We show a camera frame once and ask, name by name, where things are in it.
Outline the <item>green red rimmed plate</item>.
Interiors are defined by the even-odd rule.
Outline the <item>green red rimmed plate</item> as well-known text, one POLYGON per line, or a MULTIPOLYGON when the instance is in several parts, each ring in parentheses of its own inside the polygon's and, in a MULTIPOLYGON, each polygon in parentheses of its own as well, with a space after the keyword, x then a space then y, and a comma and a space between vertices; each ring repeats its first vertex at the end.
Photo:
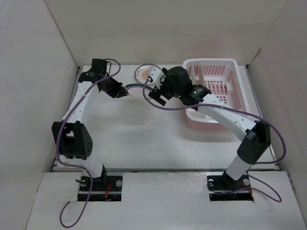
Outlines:
POLYGON ((133 88, 145 88, 146 90, 150 92, 153 90, 152 87, 148 85, 140 84, 140 83, 130 83, 130 84, 125 85, 124 88, 126 89, 128 94, 129 94, 129 90, 133 88))

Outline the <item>orange sunburst plate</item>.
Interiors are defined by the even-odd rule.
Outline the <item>orange sunburst plate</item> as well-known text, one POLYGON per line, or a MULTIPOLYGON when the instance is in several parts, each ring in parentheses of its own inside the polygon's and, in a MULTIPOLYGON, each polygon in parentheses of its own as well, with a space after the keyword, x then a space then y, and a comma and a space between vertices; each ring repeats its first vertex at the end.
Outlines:
POLYGON ((143 64, 136 68, 134 72, 134 78, 138 83, 145 84, 148 78, 148 72, 151 67, 159 68, 157 65, 154 64, 143 64))
POLYGON ((195 68, 193 65, 190 66, 190 74, 189 74, 190 78, 193 80, 193 81, 196 81, 196 74, 195 74, 195 68))

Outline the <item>white plate grey floral emblem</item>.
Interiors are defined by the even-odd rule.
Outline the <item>white plate grey floral emblem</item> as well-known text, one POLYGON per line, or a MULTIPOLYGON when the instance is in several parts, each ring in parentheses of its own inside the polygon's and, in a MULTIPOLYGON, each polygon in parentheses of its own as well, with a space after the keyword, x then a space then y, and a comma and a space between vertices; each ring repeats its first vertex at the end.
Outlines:
POLYGON ((202 65, 199 65, 198 75, 199 75, 199 84, 204 86, 204 74, 203 74, 203 66, 202 65))

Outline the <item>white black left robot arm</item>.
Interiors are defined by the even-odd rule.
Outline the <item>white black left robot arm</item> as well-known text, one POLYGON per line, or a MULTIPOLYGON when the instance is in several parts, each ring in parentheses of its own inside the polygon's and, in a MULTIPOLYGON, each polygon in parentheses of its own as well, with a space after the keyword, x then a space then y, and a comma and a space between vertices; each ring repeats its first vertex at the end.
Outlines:
POLYGON ((92 154, 93 139, 85 126, 92 104, 99 93, 111 98, 128 95, 121 82, 111 73, 113 58, 92 60, 88 71, 78 78, 75 96, 66 114, 52 124, 52 134, 56 144, 57 161, 67 167, 79 168, 87 174, 87 182, 96 190, 107 186, 106 169, 92 154))

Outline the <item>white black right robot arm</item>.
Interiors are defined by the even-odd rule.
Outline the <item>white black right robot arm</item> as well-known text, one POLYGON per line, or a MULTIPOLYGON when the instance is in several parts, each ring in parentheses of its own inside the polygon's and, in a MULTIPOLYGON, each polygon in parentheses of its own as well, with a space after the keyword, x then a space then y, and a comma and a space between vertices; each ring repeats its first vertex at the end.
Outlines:
POLYGON ((224 190, 236 190, 244 173, 257 163, 271 144, 270 126, 260 119, 253 120, 243 111, 235 110, 222 102, 211 90, 193 84, 183 67, 171 69, 150 68, 148 82, 154 83, 150 98, 161 105, 178 98, 187 108, 213 118, 241 141, 237 155, 223 172, 224 190))

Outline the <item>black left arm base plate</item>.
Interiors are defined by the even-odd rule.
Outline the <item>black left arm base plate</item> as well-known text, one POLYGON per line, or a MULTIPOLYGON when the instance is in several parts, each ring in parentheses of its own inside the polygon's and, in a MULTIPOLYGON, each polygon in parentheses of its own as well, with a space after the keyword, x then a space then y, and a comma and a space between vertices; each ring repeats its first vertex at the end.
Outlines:
MULTIPOLYGON (((78 201, 86 201, 90 189, 90 179, 87 176, 82 176, 80 180, 76 180, 80 184, 77 195, 78 201)), ((122 195, 123 176, 108 175, 106 184, 103 185, 98 181, 93 181, 92 191, 89 201, 101 202, 119 202, 122 195)))

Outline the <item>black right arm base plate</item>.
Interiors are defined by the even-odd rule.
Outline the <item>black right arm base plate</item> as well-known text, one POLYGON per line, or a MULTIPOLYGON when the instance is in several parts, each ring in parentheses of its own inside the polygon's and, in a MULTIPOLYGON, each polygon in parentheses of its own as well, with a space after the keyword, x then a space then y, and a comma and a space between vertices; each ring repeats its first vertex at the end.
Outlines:
POLYGON ((207 188, 210 201, 254 201, 247 175, 237 181, 224 175, 208 175, 207 188))

